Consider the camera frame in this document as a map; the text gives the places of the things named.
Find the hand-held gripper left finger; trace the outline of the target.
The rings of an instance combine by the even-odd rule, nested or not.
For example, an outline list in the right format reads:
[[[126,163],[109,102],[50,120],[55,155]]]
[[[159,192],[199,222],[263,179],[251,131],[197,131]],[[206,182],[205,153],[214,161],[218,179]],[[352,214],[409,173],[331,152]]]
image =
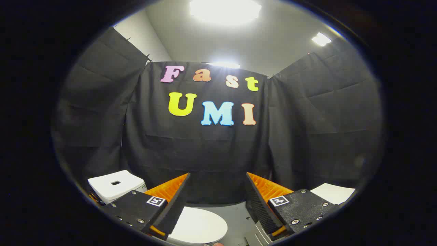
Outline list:
[[[190,177],[183,174],[144,193],[131,190],[101,209],[134,230],[166,241],[184,210]]]

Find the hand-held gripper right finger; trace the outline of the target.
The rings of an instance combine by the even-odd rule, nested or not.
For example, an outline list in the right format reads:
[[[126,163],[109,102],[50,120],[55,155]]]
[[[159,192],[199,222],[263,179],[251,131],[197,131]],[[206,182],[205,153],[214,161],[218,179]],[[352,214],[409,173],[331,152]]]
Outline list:
[[[309,229],[339,207],[307,189],[292,191],[249,172],[245,191],[256,223],[271,241]]]

